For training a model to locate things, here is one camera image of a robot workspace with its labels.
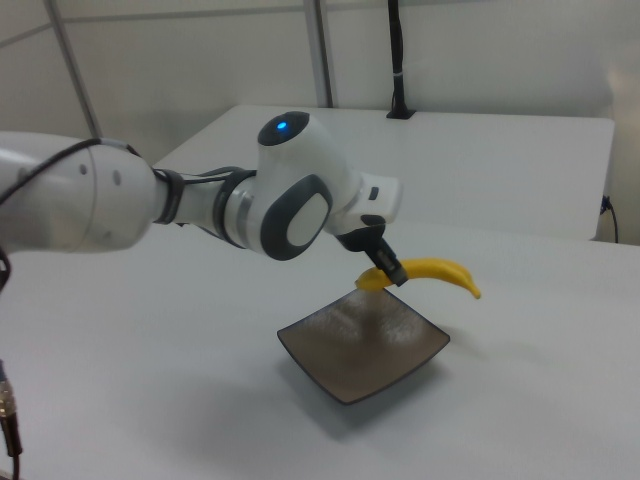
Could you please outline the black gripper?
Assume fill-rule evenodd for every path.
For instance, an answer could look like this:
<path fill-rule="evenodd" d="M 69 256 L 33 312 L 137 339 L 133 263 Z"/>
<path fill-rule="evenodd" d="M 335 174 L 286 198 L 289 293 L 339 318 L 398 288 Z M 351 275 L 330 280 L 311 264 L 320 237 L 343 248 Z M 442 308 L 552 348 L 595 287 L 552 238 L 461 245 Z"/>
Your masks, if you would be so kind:
<path fill-rule="evenodd" d="M 383 239 L 385 224 L 366 226 L 340 236 L 340 244 L 350 252 L 366 252 L 374 265 L 393 285 L 402 286 L 408 274 L 395 252 Z"/>

